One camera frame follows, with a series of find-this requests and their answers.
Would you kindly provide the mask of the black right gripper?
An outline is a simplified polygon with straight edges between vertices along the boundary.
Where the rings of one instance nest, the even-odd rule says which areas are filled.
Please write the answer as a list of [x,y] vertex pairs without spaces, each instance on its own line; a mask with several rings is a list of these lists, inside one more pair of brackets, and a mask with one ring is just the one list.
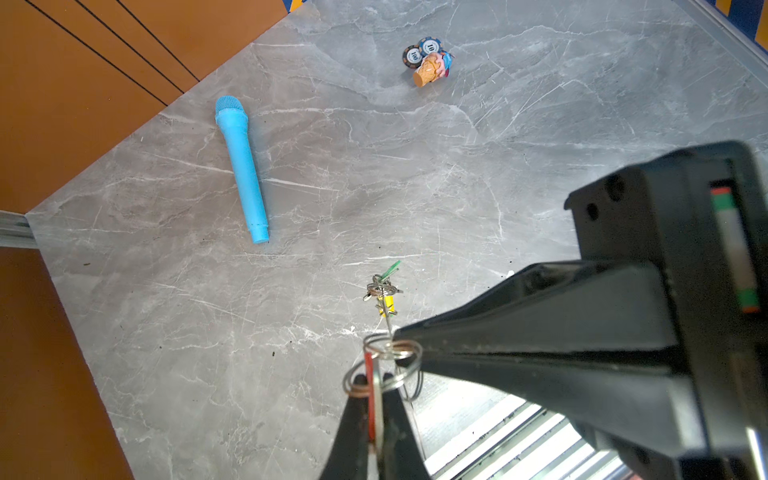
[[[396,339],[434,353],[422,360],[428,373],[609,434],[643,479],[765,478],[767,206],[750,149],[676,150],[572,192],[565,206],[583,259],[648,263],[537,263]],[[438,355],[657,350],[670,369]]]

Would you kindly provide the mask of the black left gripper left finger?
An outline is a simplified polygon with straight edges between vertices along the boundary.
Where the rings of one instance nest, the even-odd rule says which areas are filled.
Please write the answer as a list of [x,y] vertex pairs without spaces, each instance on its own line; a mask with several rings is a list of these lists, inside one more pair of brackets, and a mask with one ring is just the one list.
[[369,420],[368,398],[347,398],[330,455],[320,474],[321,480],[368,477]]

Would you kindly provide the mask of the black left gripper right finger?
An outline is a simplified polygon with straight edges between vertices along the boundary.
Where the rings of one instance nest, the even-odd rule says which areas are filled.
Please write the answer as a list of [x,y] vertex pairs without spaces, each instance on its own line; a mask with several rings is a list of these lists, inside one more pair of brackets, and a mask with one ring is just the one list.
[[430,480],[414,429],[398,390],[384,392],[381,478]]

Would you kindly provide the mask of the keyring with coloured keys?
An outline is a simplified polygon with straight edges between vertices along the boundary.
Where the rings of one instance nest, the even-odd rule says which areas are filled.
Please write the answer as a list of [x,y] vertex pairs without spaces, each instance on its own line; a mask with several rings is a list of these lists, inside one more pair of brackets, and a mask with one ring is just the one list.
[[394,338],[396,328],[393,319],[398,315],[398,311],[396,315],[382,317],[378,310],[377,299],[370,300],[373,299],[376,300],[377,312],[384,322],[385,329],[374,332],[363,340],[363,354],[369,351],[373,354],[375,361],[383,361],[394,367],[393,378],[382,381],[383,392],[404,387],[405,399],[415,401],[420,397],[424,384],[424,374],[420,371],[421,348],[414,341]]

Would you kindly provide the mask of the yellow tagged key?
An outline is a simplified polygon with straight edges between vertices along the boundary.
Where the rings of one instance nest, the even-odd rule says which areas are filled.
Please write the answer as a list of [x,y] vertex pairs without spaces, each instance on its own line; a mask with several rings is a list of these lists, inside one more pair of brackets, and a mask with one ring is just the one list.
[[397,310],[394,305],[393,295],[381,295],[377,297],[378,310],[382,317],[392,316],[397,314]]

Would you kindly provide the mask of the green tagged key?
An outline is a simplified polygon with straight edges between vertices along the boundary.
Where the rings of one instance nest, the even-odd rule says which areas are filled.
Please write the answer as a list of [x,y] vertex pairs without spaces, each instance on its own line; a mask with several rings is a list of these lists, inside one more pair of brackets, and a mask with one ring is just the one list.
[[384,273],[374,274],[366,286],[366,294],[363,300],[368,301],[372,298],[386,299],[401,293],[401,290],[393,285],[391,281],[391,276],[398,270],[400,264],[401,261],[397,260]]

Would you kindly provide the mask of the red tagged key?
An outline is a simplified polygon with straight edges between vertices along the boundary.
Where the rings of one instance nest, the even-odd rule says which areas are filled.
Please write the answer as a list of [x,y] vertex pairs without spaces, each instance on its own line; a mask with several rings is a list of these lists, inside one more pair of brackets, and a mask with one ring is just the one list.
[[376,413],[375,413],[375,386],[377,375],[375,373],[376,362],[373,354],[369,351],[364,353],[365,375],[367,380],[368,393],[368,438],[373,447],[377,446],[376,440]]

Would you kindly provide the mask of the small colourful toy figure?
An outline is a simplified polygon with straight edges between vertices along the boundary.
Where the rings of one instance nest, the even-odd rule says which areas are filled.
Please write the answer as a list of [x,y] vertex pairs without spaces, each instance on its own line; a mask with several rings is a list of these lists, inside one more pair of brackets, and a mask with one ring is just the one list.
[[403,64],[413,71],[416,87],[447,78],[450,75],[454,57],[443,48],[442,42],[427,36],[410,45],[402,53]]

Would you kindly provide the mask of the light blue plastic tube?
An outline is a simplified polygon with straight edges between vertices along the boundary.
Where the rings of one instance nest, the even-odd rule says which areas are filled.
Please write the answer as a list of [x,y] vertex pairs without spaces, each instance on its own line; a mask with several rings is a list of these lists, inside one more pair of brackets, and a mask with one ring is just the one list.
[[237,98],[222,96],[216,101],[215,121],[225,139],[252,242],[266,243],[268,219],[250,146],[248,115]]

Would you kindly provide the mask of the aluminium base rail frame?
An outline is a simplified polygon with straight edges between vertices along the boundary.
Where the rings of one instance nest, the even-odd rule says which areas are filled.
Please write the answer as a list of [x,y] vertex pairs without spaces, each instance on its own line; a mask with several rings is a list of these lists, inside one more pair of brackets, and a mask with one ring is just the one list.
[[411,404],[434,479],[633,479],[563,415],[513,395],[428,376]]

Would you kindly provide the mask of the aluminium corner post left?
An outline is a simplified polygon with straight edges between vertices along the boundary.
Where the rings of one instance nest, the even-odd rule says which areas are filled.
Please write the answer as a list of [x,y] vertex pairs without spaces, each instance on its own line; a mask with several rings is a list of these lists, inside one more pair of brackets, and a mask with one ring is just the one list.
[[0,211],[0,247],[38,249],[30,224],[23,214]]

